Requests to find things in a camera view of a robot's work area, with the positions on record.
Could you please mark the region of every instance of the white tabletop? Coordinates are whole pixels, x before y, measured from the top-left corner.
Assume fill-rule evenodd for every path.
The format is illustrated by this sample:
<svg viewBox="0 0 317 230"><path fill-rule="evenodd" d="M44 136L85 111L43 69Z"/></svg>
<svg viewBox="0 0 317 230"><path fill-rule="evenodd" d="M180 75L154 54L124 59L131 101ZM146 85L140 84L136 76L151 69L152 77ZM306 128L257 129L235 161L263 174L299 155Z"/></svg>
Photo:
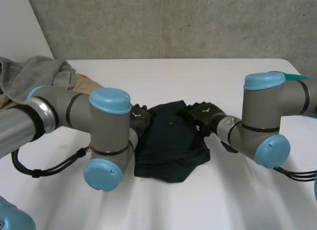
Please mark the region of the white tabletop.
<svg viewBox="0 0 317 230"><path fill-rule="evenodd" d="M272 70L297 74L281 59L72 60L78 73L106 87L127 91L148 107L171 101L212 102L241 117L244 77ZM293 171L317 167L317 120L284 117L281 131L291 143L284 165ZM39 230L314 230L313 183L292 181L206 138L211 160L183 183L133 175L111 191L89 187L78 160L62 173L34 179L16 171L10 156L0 162L0 195L29 213ZM21 148L29 168L52 167L89 143L89 135L60 128Z"/></svg>

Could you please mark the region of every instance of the black wire bundle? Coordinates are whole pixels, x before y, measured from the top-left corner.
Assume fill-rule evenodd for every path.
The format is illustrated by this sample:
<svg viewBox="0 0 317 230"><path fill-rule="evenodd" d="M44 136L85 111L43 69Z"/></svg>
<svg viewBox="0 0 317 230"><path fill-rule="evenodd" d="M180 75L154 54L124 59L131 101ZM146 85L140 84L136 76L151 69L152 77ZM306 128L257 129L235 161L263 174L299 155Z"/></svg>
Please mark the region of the black wire bundle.
<svg viewBox="0 0 317 230"><path fill-rule="evenodd" d="M18 159L18 153L19 149L11 153L11 158L12 158L12 163L14 167L21 173L31 175L33 178L39 178L41 176L50 176L53 174L60 173L63 171L65 168L69 167L71 164L73 164L78 158L83 157L86 155L89 147L81 148L79 149L74 155L70 156L67 158L65 161L62 163L58 164L55 167L49 168L47 170L40 170L40 169L35 169L35 170L30 170L27 169L24 165L22 165L19 162Z"/></svg>
<svg viewBox="0 0 317 230"><path fill-rule="evenodd" d="M286 175L288 178L300 182L309 182L309 181L314 181L316 178L316 172L317 171L311 171L311 172L290 172L282 167L275 167L275 171L280 172L284 175Z"/></svg>

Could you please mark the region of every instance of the gray towel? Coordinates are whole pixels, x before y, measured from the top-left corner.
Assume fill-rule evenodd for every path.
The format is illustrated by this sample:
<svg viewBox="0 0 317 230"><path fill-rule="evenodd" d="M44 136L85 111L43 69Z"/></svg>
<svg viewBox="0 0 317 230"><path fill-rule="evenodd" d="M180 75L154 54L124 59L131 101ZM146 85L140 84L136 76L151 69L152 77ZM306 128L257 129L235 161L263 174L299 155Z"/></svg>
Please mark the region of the gray towel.
<svg viewBox="0 0 317 230"><path fill-rule="evenodd" d="M77 81L75 70L65 60L32 57L18 63L0 57L0 94L11 100L23 102L35 87L54 85L72 89Z"/></svg>

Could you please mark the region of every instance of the gray wall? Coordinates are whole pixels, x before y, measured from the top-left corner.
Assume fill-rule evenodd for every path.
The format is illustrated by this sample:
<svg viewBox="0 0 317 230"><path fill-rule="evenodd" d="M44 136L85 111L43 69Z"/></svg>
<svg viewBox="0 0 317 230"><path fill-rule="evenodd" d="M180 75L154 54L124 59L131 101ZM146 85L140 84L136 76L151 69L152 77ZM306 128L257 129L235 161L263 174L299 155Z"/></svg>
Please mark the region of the gray wall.
<svg viewBox="0 0 317 230"><path fill-rule="evenodd" d="M55 58L283 58L317 66L317 0L30 0Z"/></svg>

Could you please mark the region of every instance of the dark navy cloth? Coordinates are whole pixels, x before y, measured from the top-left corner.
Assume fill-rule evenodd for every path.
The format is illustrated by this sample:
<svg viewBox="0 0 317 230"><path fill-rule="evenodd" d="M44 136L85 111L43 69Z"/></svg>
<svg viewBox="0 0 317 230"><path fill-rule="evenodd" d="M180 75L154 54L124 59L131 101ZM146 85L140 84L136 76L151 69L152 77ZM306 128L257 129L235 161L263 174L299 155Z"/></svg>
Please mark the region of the dark navy cloth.
<svg viewBox="0 0 317 230"><path fill-rule="evenodd" d="M184 101L151 108L153 120L139 138L134 175L183 182L195 167L210 160L210 151L196 126L178 115Z"/></svg>

